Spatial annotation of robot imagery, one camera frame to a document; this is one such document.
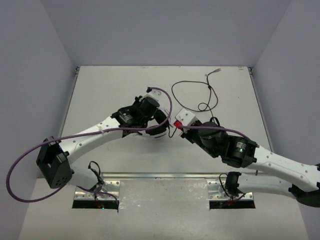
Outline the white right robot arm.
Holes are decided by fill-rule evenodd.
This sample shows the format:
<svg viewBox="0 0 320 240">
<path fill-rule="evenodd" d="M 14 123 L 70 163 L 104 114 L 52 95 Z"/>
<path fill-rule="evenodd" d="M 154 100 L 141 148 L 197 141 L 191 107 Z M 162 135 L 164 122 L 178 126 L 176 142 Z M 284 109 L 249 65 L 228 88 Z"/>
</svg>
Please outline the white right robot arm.
<svg viewBox="0 0 320 240">
<path fill-rule="evenodd" d="M 233 168 L 262 172 L 250 175 L 237 171 L 228 172 L 222 187 L 231 197 L 247 193 L 283 195 L 298 203 L 318 208 L 320 206 L 320 166 L 296 162 L 278 155 L 256 142 L 237 135 L 213 121 L 202 123 L 196 117 L 176 118 L 175 126 L 181 137 L 198 145 L 212 158 Z"/>
</svg>

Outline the white and black headphones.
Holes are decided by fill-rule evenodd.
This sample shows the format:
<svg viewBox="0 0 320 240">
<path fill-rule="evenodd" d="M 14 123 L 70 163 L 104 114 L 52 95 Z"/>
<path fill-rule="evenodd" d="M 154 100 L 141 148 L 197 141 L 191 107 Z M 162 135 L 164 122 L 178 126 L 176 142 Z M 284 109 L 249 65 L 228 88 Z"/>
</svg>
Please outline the white and black headphones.
<svg viewBox="0 0 320 240">
<path fill-rule="evenodd" d="M 161 124 L 166 118 L 167 121 L 160 127 L 152 130 L 144 130 L 134 133 L 135 137 L 151 138 L 151 139 L 161 139 L 166 136 L 171 127 L 171 115 L 169 110 L 165 107 L 159 107 L 151 118 L 151 122 L 148 123 L 147 127 L 153 127 Z"/>
</svg>

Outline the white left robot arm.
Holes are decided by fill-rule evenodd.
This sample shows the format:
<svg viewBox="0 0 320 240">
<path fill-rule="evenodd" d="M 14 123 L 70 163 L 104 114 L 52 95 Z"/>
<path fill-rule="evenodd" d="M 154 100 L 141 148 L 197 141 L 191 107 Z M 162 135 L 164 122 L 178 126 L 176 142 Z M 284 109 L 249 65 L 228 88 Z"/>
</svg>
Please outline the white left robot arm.
<svg viewBox="0 0 320 240">
<path fill-rule="evenodd" d="M 40 148 L 36 164 L 51 189 L 67 184 L 93 193 L 106 190 L 99 172 L 75 165 L 76 160 L 107 142 L 125 138 L 134 133 L 162 137 L 167 125 L 167 113 L 160 107 L 161 93 L 157 90 L 137 96 L 132 105 L 120 108 L 98 124 L 80 132 L 74 139 L 46 138 Z"/>
</svg>

